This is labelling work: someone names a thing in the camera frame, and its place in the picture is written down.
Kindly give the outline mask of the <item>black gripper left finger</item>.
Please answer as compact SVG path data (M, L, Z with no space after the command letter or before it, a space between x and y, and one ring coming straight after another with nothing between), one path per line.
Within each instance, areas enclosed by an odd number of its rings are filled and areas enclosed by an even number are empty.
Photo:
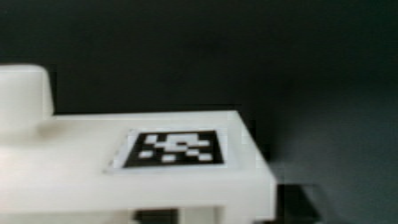
M138 210L133 220L138 224L177 224L177 217L175 209Z

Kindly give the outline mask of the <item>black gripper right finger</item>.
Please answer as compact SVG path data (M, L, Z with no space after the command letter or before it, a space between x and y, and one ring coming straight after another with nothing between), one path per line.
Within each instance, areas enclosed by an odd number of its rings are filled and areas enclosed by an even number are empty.
M341 224L318 208L300 184L277 185L275 218L259 224Z

